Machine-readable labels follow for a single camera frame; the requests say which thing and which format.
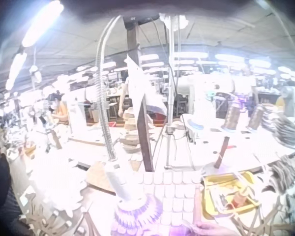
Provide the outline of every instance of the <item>brown thread spool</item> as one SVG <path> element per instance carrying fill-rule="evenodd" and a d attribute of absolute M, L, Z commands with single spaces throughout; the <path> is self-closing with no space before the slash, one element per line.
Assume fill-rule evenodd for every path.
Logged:
<path fill-rule="evenodd" d="M 225 122 L 221 128 L 226 131 L 235 131 L 238 124 L 239 116 L 240 104 L 238 102 L 233 102 L 232 105 L 228 108 Z"/>
<path fill-rule="evenodd" d="M 245 187 L 243 190 L 239 190 L 235 193 L 235 196 L 232 200 L 232 204 L 235 208 L 242 207 L 247 199 L 248 191 L 247 187 Z"/>
<path fill-rule="evenodd" d="M 250 121 L 248 123 L 247 129 L 251 130 L 251 131 L 257 131 L 259 125 L 261 124 L 262 118 L 264 115 L 264 109 L 262 105 L 258 105 L 251 118 Z"/>

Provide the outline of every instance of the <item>stool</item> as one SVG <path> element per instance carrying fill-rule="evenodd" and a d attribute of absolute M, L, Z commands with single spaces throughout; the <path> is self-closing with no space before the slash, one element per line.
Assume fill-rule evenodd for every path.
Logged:
<path fill-rule="evenodd" d="M 112 102 L 112 103 L 109 103 L 109 113 L 110 113 L 110 111 L 111 111 L 111 108 L 114 110 L 114 115 L 115 116 L 113 116 L 113 118 L 116 118 L 116 120 L 118 119 L 118 114 L 117 114 L 117 111 L 116 111 L 116 105 L 117 105 L 118 103 L 116 103 L 116 102 Z"/>

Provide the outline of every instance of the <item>chair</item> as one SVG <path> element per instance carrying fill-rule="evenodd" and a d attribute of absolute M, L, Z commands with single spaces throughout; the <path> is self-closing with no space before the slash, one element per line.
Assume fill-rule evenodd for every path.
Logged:
<path fill-rule="evenodd" d="M 116 120 L 118 119 L 118 114 L 117 114 L 117 111 L 116 111 L 116 105 L 117 104 L 118 104 L 117 102 L 109 103 L 109 119 L 110 118 L 116 118 Z"/>

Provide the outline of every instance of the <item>ceiling light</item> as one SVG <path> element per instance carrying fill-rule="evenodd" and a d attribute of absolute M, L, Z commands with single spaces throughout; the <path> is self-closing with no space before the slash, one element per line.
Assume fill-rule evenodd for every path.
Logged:
<path fill-rule="evenodd" d="M 266 72 L 265 72 L 266 74 L 268 74 L 268 75 L 275 75 L 276 74 L 276 71 L 275 70 L 266 70 Z"/>
<path fill-rule="evenodd" d="M 87 80 L 89 80 L 89 77 L 88 76 L 83 76 L 81 78 L 78 78 L 77 82 L 84 82 L 84 81 L 87 81 Z"/>
<path fill-rule="evenodd" d="M 229 67 L 235 67 L 236 69 L 239 69 L 239 70 L 241 70 L 242 68 L 246 66 L 245 63 L 236 63 L 236 62 L 228 62 L 228 61 L 219 61 L 218 64 L 229 66 Z"/>
<path fill-rule="evenodd" d="M 149 55 L 142 55 L 140 56 L 141 60 L 155 60 L 155 59 L 159 59 L 158 54 L 149 54 Z"/>
<path fill-rule="evenodd" d="M 143 64 L 142 67 L 154 67 L 154 66 L 163 66 L 163 65 L 164 65 L 164 62 L 159 61 L 159 62 Z"/>
<path fill-rule="evenodd" d="M 265 76 L 256 76 L 256 79 L 257 80 L 263 80 L 263 79 L 265 79 L 266 77 Z"/>
<path fill-rule="evenodd" d="M 110 68 L 110 67 L 113 67 L 113 66 L 116 66 L 116 62 L 114 62 L 114 61 L 107 62 L 107 63 L 103 64 L 103 69 L 107 69 L 107 68 Z"/>
<path fill-rule="evenodd" d="M 196 71 L 198 71 L 199 69 L 194 66 L 180 66 L 180 67 L 174 67 L 174 70 L 196 70 Z"/>
<path fill-rule="evenodd" d="M 266 60 L 258 60 L 258 59 L 250 59 L 249 64 L 262 67 L 262 68 L 270 68 L 271 63 Z"/>
<path fill-rule="evenodd" d="M 229 54 L 216 54 L 215 58 L 218 60 L 232 61 L 232 62 L 245 62 L 245 58 Z"/>
<path fill-rule="evenodd" d="M 281 77 L 283 79 L 290 79 L 291 78 L 291 76 L 289 74 L 281 74 Z"/>
<path fill-rule="evenodd" d="M 287 73 L 287 74 L 289 74 L 289 73 L 291 72 L 291 69 L 289 69 L 289 68 L 287 68 L 287 67 L 285 67 L 285 66 L 280 66 L 280 67 L 278 67 L 278 70 L 279 70 L 279 71 L 282 71 L 282 72 L 284 72 L 284 73 Z"/>
<path fill-rule="evenodd" d="M 97 71 L 97 66 L 93 66 L 91 69 L 89 69 L 90 71 L 92 71 L 92 72 L 95 72 L 95 71 Z"/>
<path fill-rule="evenodd" d="M 26 60 L 26 57 L 27 57 L 26 53 L 22 53 L 22 54 L 18 53 L 17 55 L 15 55 L 13 62 L 11 64 L 9 78 L 6 81 L 6 85 L 5 85 L 6 90 L 11 90 L 13 88 L 15 79 L 19 75 L 22 69 L 22 66 Z"/>
<path fill-rule="evenodd" d="M 168 71 L 168 68 L 151 68 L 148 70 L 144 70 L 144 73 L 154 73 L 157 71 Z"/>
<path fill-rule="evenodd" d="M 114 72 L 123 71 L 123 70 L 128 70 L 128 67 L 117 68 L 114 70 Z"/>
<path fill-rule="evenodd" d="M 174 60 L 174 64 L 180 64 L 180 65 L 190 65 L 194 64 L 194 60 Z"/>
<path fill-rule="evenodd" d="M 82 66 L 79 66 L 79 67 L 76 69 L 76 71 L 80 72 L 80 71 L 82 71 L 82 70 L 85 70 L 86 68 L 87 68 L 87 66 L 82 65 Z"/>
<path fill-rule="evenodd" d="M 290 72 L 290 75 L 292 75 L 292 76 L 295 77 L 295 71 L 291 71 L 291 72 Z"/>
<path fill-rule="evenodd" d="M 69 80 L 77 80 L 85 74 L 85 71 L 81 71 L 69 76 Z"/>
<path fill-rule="evenodd" d="M 214 64 L 217 64 L 216 61 L 208 61 L 208 60 L 199 60 L 196 63 L 200 64 L 200 65 L 214 65 Z"/>
<path fill-rule="evenodd" d="M 64 82 L 68 82 L 70 80 L 69 76 L 68 75 L 59 75 L 57 77 L 57 80 L 59 81 L 64 81 Z"/>
<path fill-rule="evenodd" d="M 9 97 L 10 97 L 10 93 L 9 92 L 7 92 L 7 93 L 4 94 L 4 98 L 5 99 L 8 99 Z"/>
<path fill-rule="evenodd" d="M 291 77 L 291 80 L 292 80 L 292 81 L 295 81 L 295 77 Z"/>
<path fill-rule="evenodd" d="M 32 25 L 27 31 L 22 41 L 23 47 L 30 47 L 34 45 L 58 18 L 62 11 L 63 5 L 58 0 L 54 0 L 44 6 L 36 15 L 32 22 Z"/>
<path fill-rule="evenodd" d="M 207 58 L 208 53 L 200 53 L 200 52 L 175 52 L 175 58 Z"/>

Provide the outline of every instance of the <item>hand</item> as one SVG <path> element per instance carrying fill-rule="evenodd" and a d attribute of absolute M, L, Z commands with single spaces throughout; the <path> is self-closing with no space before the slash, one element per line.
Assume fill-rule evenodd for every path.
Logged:
<path fill-rule="evenodd" d="M 120 118 L 122 118 L 122 115 L 123 115 L 123 110 L 122 110 L 122 108 L 121 108 L 121 109 L 118 110 L 118 116 L 119 116 Z"/>
<path fill-rule="evenodd" d="M 217 224 L 199 222 L 190 236 L 238 236 L 236 232 Z"/>

